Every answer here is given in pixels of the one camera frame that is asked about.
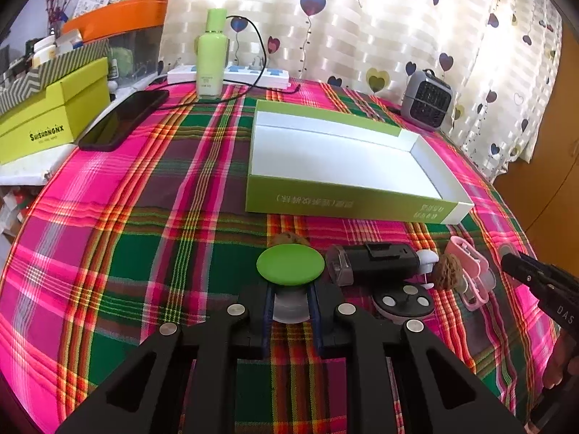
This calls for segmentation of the person's hand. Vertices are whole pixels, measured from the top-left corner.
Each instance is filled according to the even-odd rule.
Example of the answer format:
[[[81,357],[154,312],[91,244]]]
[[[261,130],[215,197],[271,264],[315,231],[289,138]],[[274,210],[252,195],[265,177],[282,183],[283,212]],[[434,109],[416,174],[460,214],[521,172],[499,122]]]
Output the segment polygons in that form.
[[[578,374],[578,358],[573,355],[575,348],[574,339],[567,331],[561,329],[543,373],[545,388],[550,389],[561,383],[565,373]]]

